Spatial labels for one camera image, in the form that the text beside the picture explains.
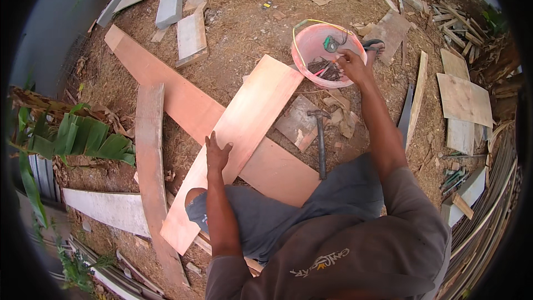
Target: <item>gray shorts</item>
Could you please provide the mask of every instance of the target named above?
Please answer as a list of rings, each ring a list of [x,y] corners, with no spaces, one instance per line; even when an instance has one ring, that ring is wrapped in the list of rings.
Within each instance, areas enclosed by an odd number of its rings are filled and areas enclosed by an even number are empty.
[[[243,254],[261,264],[268,262],[276,241],[298,223],[338,214],[368,221],[378,218],[383,207],[383,191],[370,153],[335,167],[301,208],[245,186],[227,185],[225,190],[239,224]],[[203,192],[185,210],[190,221],[209,233],[206,197],[207,192]]]

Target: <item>claw hammer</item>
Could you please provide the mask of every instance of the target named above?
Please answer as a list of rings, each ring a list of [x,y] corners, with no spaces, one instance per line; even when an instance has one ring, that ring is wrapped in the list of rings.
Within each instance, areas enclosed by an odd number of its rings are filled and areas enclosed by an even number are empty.
[[[318,127],[318,169],[319,179],[326,179],[326,147],[324,146],[324,124],[322,117],[331,119],[331,115],[324,110],[307,111],[307,116],[316,117],[316,126]]]

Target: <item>hammer head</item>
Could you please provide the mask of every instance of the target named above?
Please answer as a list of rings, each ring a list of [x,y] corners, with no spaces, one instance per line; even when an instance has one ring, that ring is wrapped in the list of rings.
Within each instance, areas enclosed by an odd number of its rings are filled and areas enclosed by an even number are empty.
[[[315,116],[317,119],[321,119],[322,117],[328,117],[329,119],[331,119],[330,114],[320,109],[315,111],[307,110],[307,116]]]

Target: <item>dirt ground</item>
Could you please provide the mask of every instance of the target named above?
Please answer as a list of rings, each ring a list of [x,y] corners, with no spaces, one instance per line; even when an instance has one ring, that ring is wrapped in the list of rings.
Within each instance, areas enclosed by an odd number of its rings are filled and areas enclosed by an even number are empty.
[[[389,10],[384,0],[331,0],[324,6],[317,6],[310,0],[270,0],[272,7],[262,10],[261,6],[266,1],[208,0],[206,35],[210,55],[203,61],[178,70],[183,77],[223,106],[230,103],[243,83],[242,77],[254,69],[256,59],[264,54],[287,65],[293,63],[290,55],[293,25],[306,18],[346,27],[349,27],[350,23],[377,23]],[[480,0],[452,1],[459,4],[463,11],[468,12],[479,23],[483,22],[480,15],[483,5]],[[178,58],[175,27],[172,26],[167,31],[160,43],[150,41],[157,30],[154,21],[158,4],[159,0],[144,0],[121,11],[113,18],[112,23],[165,63],[174,67]],[[276,10],[283,12],[286,17],[281,21],[275,19],[272,13]],[[428,33],[425,32],[427,17],[421,17],[416,10],[406,5],[406,13],[408,12],[415,13],[406,15],[406,18],[415,23],[418,28],[410,29],[407,34],[407,63],[405,66],[401,64],[400,47],[396,51],[395,61],[391,66],[387,67],[381,61],[376,61],[374,74],[391,117],[397,123],[408,84],[416,85],[421,50],[429,56],[428,78],[422,110],[407,158],[409,167],[417,177],[422,190],[436,208],[440,209],[443,197],[439,188],[444,181],[443,170],[450,168],[453,161],[452,159],[438,159],[438,164],[436,164],[439,152],[444,155],[453,152],[445,147],[446,122],[443,118],[436,81],[436,73],[443,72],[440,48],[444,47],[444,40],[434,26],[429,29]],[[68,89],[71,94],[76,95],[79,84],[83,83],[85,87],[79,100],[110,108],[119,117],[124,118],[123,126],[128,130],[133,125],[135,117],[138,84],[120,61],[108,51],[104,36],[110,26],[111,24],[106,28],[95,26],[90,34],[92,47],[88,54],[85,73],[69,81]],[[343,88],[341,91],[350,100],[351,110],[361,120],[356,124],[356,130],[351,139],[341,136],[336,127],[326,128],[328,170],[361,155],[369,148],[368,130],[362,122],[359,91],[354,85]],[[318,107],[329,111],[334,110],[334,107],[327,107],[321,100],[327,97],[326,93],[319,91],[307,79],[304,79],[297,88],[286,107],[300,92],[307,92],[304,96]],[[166,182],[166,188],[176,193],[201,146],[166,114],[163,125],[164,168],[176,173],[174,181]],[[305,153],[301,153],[293,143],[273,127],[268,131],[267,136],[310,167],[318,170],[316,141]],[[342,142],[343,148],[335,148],[336,142]],[[483,153],[485,149],[486,146],[482,144],[476,153]],[[482,158],[457,160],[461,165],[467,166],[470,171],[483,164]],[[94,191],[139,192],[139,187],[133,180],[134,167],[113,161],[95,162],[83,157],[74,157],[69,160],[72,166],[86,166],[92,163],[101,164],[103,168],[72,167],[66,169],[62,167],[60,185],[65,188]],[[166,291],[167,298],[203,298],[206,283],[205,269],[210,257],[195,244],[185,253],[182,263],[185,267],[188,262],[193,262],[203,270],[203,276],[200,277],[186,269],[185,272],[191,283],[191,288],[188,289],[182,285],[169,284],[163,275],[154,250],[137,247],[132,234],[103,225],[77,211],[70,210],[69,216],[75,236],[98,254],[112,254],[116,249],[120,249],[121,253],[130,259],[140,271]],[[81,227],[84,218],[90,220],[92,233],[86,233]]]

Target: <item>man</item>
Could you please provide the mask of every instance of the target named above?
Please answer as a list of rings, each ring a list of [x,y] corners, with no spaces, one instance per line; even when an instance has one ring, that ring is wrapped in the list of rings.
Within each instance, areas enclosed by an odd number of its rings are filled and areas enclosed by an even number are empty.
[[[432,299],[449,264],[451,235],[407,167],[372,67],[384,49],[367,46],[367,65],[339,50],[361,92],[371,152],[340,164],[302,208],[246,187],[226,186],[222,150],[206,137],[208,190],[187,195],[189,219],[209,232],[213,259],[206,299]],[[387,216],[380,217],[383,203]],[[263,269],[253,278],[243,256]]]

